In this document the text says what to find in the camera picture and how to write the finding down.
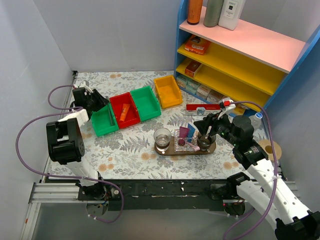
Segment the blue toothpaste tube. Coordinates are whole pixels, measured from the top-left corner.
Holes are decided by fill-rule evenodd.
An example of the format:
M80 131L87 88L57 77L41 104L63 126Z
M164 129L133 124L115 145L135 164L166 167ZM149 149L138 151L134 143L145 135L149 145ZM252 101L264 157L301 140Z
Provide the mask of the blue toothpaste tube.
M192 139L196 129L190 123L187 125L187 128L189 129L189 131L187 133L187 138L191 138Z

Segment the green translucent cup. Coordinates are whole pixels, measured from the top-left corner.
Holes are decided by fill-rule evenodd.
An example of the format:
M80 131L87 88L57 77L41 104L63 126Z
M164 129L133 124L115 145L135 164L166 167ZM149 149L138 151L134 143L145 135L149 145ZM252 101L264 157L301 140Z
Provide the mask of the green translucent cup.
M197 134L197 145L201 151L214 152L216 149L216 136L209 136L208 134Z

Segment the grey toothbrush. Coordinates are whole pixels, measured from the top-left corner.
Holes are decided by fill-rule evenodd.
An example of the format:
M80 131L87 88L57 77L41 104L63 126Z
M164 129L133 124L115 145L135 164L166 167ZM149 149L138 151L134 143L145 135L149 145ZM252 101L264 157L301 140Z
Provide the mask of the grey toothbrush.
M109 121L110 121L110 124L113 126L115 124L115 122L113 120L112 106L110 104L110 98L108 96L106 96L106 100L107 100L107 106L108 106Z

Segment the pink toothpaste tube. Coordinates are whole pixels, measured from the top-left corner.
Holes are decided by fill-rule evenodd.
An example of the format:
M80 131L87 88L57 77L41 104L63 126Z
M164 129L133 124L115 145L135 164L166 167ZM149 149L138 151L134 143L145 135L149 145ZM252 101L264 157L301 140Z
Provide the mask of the pink toothpaste tube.
M190 129L187 127L179 127L178 145L184 146L186 144L186 139L188 138Z

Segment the pink capped toothbrush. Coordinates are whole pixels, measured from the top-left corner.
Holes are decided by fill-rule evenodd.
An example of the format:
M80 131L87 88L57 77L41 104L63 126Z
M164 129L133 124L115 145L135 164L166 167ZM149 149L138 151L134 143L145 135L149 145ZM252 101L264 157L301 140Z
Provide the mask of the pink capped toothbrush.
M199 147L198 144L197 144L197 139L196 139L196 144L197 144L197 145L192 144L190 139L191 139L191 138L187 138L186 144L189 145L195 152L201 151L201 150L200 150L200 147Z

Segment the clear textured acrylic holder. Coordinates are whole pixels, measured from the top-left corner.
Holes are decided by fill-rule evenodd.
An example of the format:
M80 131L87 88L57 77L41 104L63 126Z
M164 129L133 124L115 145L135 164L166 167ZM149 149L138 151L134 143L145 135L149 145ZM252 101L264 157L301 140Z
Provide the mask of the clear textured acrylic holder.
M185 144L184 146L179 146L178 139L179 139L179 129L175 129L174 134L173 134L173 145L174 145L174 152L175 153L194 153L195 152L187 144ZM197 145L197 137L195 135L190 140L193 145Z

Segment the clear glass cup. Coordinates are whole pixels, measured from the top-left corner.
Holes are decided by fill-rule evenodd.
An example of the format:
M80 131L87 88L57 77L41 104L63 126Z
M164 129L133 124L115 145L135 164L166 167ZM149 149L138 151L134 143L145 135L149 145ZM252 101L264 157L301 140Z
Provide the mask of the clear glass cup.
M154 132L153 138L155 141L156 149L159 150L160 152L165 152L169 148L172 134L170 130L163 127L163 128L157 129Z

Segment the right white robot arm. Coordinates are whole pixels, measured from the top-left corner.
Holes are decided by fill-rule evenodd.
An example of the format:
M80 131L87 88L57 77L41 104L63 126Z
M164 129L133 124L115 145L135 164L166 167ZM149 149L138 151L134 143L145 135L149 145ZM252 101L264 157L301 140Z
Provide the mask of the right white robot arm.
M193 123L200 135L221 136L233 146L232 153L260 184L256 187L244 173L228 178L227 195L247 200L268 221L278 240L318 240L320 213L311 211L277 174L265 150L254 140L254 127L246 116L229 120L209 114Z

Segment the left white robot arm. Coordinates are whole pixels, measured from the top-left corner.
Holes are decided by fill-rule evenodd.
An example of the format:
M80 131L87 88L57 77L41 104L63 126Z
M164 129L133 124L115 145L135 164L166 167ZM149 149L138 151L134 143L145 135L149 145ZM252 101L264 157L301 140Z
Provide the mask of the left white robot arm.
M94 112L105 107L109 100L96 89L75 87L70 113L56 122L46 124L46 135L49 157L53 162L65 165L72 173L80 177L76 185L85 195L101 200L106 196L107 189L100 182L102 177L85 157L85 145L81 134L84 126Z

